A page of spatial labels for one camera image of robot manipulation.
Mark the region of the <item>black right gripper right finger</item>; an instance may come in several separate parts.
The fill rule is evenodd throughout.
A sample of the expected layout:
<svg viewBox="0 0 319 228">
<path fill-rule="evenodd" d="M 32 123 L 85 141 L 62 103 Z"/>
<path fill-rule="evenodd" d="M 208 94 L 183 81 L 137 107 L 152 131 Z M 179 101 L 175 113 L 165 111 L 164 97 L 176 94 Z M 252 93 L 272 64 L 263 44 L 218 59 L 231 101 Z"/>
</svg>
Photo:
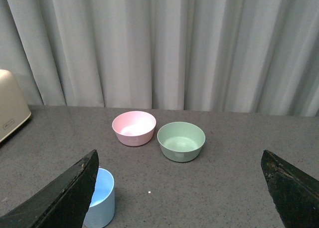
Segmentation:
<svg viewBox="0 0 319 228">
<path fill-rule="evenodd" d="M 319 182 L 265 150 L 261 168 L 268 191 L 286 228 L 319 226 Z"/>
</svg>

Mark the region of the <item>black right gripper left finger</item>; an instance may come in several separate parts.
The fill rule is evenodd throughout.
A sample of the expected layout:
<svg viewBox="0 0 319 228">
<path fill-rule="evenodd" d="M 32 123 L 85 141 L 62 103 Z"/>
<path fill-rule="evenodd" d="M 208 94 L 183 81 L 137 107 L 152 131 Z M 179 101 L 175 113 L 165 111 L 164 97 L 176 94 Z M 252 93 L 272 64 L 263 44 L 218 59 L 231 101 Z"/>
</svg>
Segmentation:
<svg viewBox="0 0 319 228">
<path fill-rule="evenodd" d="M 95 190 L 99 157 L 92 150 L 30 199 L 0 218 L 2 228 L 80 228 Z"/>
</svg>

